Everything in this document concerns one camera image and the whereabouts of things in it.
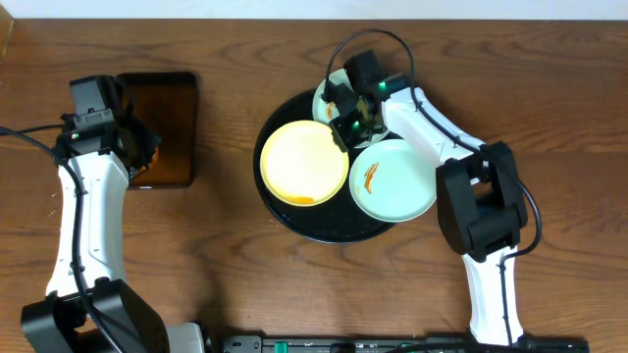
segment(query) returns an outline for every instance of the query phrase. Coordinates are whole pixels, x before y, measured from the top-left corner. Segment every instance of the black cable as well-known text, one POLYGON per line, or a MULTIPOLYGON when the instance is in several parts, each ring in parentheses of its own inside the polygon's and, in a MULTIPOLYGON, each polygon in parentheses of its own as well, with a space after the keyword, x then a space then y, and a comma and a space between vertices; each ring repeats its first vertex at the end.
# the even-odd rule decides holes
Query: black cable
POLYGON ((466 353, 530 353, 536 350, 518 347, 500 346, 477 342, 452 342, 452 343, 419 343, 405 347, 395 348, 386 353, 415 353, 425 351, 458 351, 464 350, 466 353))
POLYGON ((72 263, 70 264, 70 266, 72 268, 72 272, 75 277, 75 282, 77 284, 78 295, 80 297, 80 301, 82 302, 82 305, 87 311, 87 314, 89 314, 89 316, 94 321, 94 323, 96 324, 96 326, 98 327, 102 335, 105 337, 105 339, 107 339, 109 344, 111 344, 111 346, 119 353, 125 353, 120 343, 111 334, 111 331, 109 331, 109 328, 107 328, 105 323, 100 318, 100 315, 98 314, 98 311, 96 310, 96 308, 93 306, 93 303, 89 301, 89 298, 87 297, 87 292, 85 290, 85 286, 84 286, 85 278, 82 275, 82 265, 80 264, 80 215, 81 215, 80 210, 82 209, 82 196, 84 194, 84 191, 80 185, 79 177, 77 176, 75 171, 68 165, 68 161, 65 161, 63 158, 58 156, 55 153, 55 151, 53 151, 51 148, 35 140, 34 138, 26 136, 20 131, 14 131, 14 130, 11 130, 9 128, 2 127, 2 126, 0 126, 0 135, 12 135, 16 138, 19 138, 25 142, 32 144, 33 146, 39 148, 41 151, 47 153, 50 157, 52 157, 52 159, 55 160, 61 167, 63 167, 70 175, 70 178, 75 184, 75 195, 77 198, 77 205, 76 205, 76 210, 75 210, 75 223, 74 223, 74 228, 72 232, 72 263))
MULTIPOLYGON (((25 128, 23 130, 18 130, 16 131, 17 133, 29 133, 29 132, 35 132, 35 131, 42 131, 45 129, 50 129, 50 128, 63 128, 63 124, 55 124, 55 125, 48 125, 48 126, 37 126, 37 127, 30 127, 30 128, 25 128)), ((6 136, 9 135, 10 133, 6 133, 6 132, 0 132, 0 136, 6 136)))
POLYGON ((496 168, 500 169, 508 178, 510 178, 517 185, 517 187, 519 187, 519 189, 521 189, 521 191, 525 195, 526 199, 528 200, 528 203, 530 204, 530 208, 532 209, 532 213, 533 213, 534 218, 535 218, 535 224, 536 224, 536 229, 537 229, 535 237, 534 237, 534 240, 532 241, 532 244, 530 244, 530 246, 528 246, 527 248, 525 248, 523 250, 515 251, 515 252, 513 252, 511 254, 503 256, 500 259, 500 261, 499 261, 499 274, 500 274, 500 278, 501 278, 501 299, 502 299, 502 305, 503 305, 503 320, 504 320, 504 323, 505 323, 505 326, 506 326, 506 334, 508 336, 508 344, 512 345, 512 333, 510 331, 510 322, 508 321, 508 303, 507 303, 507 299, 506 299, 505 261, 508 260, 508 259, 512 259, 512 258, 515 258, 515 257, 518 257, 518 256, 522 256, 522 255, 526 255, 526 254, 530 253, 541 242, 541 238, 543 236, 543 228, 542 228, 542 222, 541 222, 541 211, 539 210, 539 206, 537 205, 537 202, 535 201, 534 197, 532 197, 532 193, 530 193, 530 190, 528 190, 528 187, 519 179, 519 177, 517 177, 510 170, 510 168, 505 166, 498 159, 493 158, 493 156, 491 156, 489 153, 487 153, 487 151, 484 149, 484 147, 476 148, 476 147, 473 147, 473 146, 463 142, 462 140, 460 140, 459 136, 453 135, 453 133, 451 133, 451 131, 446 129, 444 126, 441 126, 438 122, 436 122, 434 120, 434 118, 432 118, 432 116, 430 116, 430 114, 425 110, 425 108, 423 108, 423 103, 419 102, 419 100, 416 98, 416 93, 414 92, 414 88, 416 87, 416 84, 415 84, 414 55, 412 55, 412 50, 410 49, 408 44, 403 39, 401 39, 398 35, 390 32, 390 31, 383 30, 383 29, 366 28, 366 29, 359 30, 359 31, 357 31, 355 33, 352 33, 350 36, 348 36, 338 46, 338 48, 336 48, 336 51, 334 51, 334 54, 332 55, 332 58, 330 59, 330 63, 327 66, 327 74, 325 75, 325 91, 324 91, 325 95, 324 95, 324 97, 327 97, 327 94, 328 94, 328 91, 329 91, 330 73, 332 71, 332 65, 334 64, 334 59, 338 55, 339 51, 351 39, 353 39, 353 38, 355 38, 357 36, 360 36, 362 34, 367 34, 367 33, 381 33, 381 34, 388 35, 388 36, 394 38, 397 42, 399 42, 399 44, 401 44, 401 46, 403 46, 403 48, 407 52, 408 58, 410 60, 410 95, 412 96, 412 101, 414 102, 414 105, 416 106, 416 109, 419 112, 421 112, 421 114, 423 114, 425 119, 427 119, 430 122, 430 124, 432 124, 440 132, 442 132, 447 138, 449 138, 453 142, 455 142, 455 144, 459 145, 462 148, 465 148, 465 149, 469 150, 470 152, 473 152, 474 154, 479 154, 486 161, 488 161, 489 163, 494 164, 496 166, 496 168))

